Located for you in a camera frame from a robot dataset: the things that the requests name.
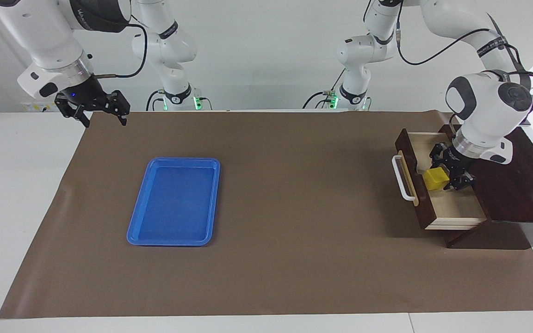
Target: table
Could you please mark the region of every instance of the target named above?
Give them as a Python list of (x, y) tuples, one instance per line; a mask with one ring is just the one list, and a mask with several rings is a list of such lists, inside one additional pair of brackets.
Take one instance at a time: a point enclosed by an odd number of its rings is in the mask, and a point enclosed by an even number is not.
[[(533, 140), (533, 131), (525, 130)], [(57, 113), (0, 113), (0, 306), (82, 133), (80, 123)], [(61, 332), (142, 327), (152, 332), (525, 332), (533, 331), (533, 311), (0, 320), (0, 332), (53, 327)]]

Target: yellow cube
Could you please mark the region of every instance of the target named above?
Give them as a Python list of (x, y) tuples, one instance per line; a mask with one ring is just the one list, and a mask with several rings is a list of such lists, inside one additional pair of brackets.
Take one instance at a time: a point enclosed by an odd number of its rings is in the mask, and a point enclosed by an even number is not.
[(425, 181), (427, 190), (434, 191), (444, 188), (450, 182), (450, 177), (448, 177), (443, 168), (438, 167), (425, 171), (423, 173), (423, 180)]

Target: plastic tray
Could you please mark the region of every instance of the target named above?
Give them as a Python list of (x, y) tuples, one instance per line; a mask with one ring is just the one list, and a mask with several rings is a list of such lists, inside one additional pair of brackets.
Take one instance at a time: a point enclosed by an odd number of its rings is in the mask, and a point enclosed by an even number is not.
[(133, 245), (207, 244), (219, 180), (213, 158), (154, 158), (145, 171), (127, 241)]

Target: white wall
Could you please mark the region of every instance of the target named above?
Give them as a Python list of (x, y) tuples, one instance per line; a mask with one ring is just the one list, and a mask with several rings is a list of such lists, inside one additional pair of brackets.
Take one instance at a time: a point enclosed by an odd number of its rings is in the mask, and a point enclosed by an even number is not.
[[(533, 1), (478, 0), (493, 15), (509, 42), (520, 49), (526, 68), (533, 65)], [(365, 0), (171, 0), (181, 28), (197, 40), (198, 57), (184, 64), (190, 81), (219, 109), (299, 108), (312, 93), (332, 86), (342, 66), (335, 49), (342, 40), (364, 33)], [(127, 28), (120, 34), (76, 31), (95, 71), (127, 74), (139, 66), (131, 53)], [(425, 59), (451, 42), (425, 27), (417, 7), (402, 17), (404, 55)], [(29, 62), (25, 51), (0, 25), (0, 111), (21, 111), (30, 101), (15, 78)], [(475, 51), (458, 44), (434, 61), (409, 66), (395, 57), (371, 64), (372, 110), (445, 109), (444, 92), (459, 74), (483, 66)], [(151, 91), (161, 88), (151, 66), (131, 79), (103, 80), (110, 92), (121, 89), (132, 110), (144, 108)]]

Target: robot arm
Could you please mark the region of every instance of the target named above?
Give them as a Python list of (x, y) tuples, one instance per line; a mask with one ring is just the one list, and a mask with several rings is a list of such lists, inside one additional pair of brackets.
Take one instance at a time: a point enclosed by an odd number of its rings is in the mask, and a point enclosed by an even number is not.
[[(147, 61), (154, 66), (164, 90), (164, 102), (169, 110), (198, 108), (195, 88), (188, 82), (179, 64), (193, 61), (197, 45), (191, 36), (178, 27), (167, 0), (137, 0), (140, 22), (148, 28)], [(144, 37), (133, 38), (133, 51), (142, 58)]]
[(102, 110), (125, 125), (130, 106), (120, 91), (104, 92), (73, 30), (120, 32), (129, 18), (128, 0), (0, 0), (2, 23), (32, 58), (20, 86), (35, 99), (57, 93), (61, 113), (86, 127), (83, 111)]
[(375, 0), (364, 20), (368, 34), (351, 37), (336, 51), (336, 57), (345, 66), (347, 74), (337, 88), (338, 107), (361, 109), (372, 74), (368, 63), (385, 61), (396, 54), (394, 27), (401, 0)]
[(508, 164), (512, 143), (504, 138), (526, 117), (532, 106), (529, 73), (512, 55), (499, 27), (474, 0), (421, 0), (427, 27), (438, 36), (463, 38), (477, 51), (486, 71), (455, 78), (446, 92), (446, 103), (463, 120), (450, 145), (438, 144), (430, 156), (450, 172), (446, 189), (474, 183), (468, 168), (478, 159)]

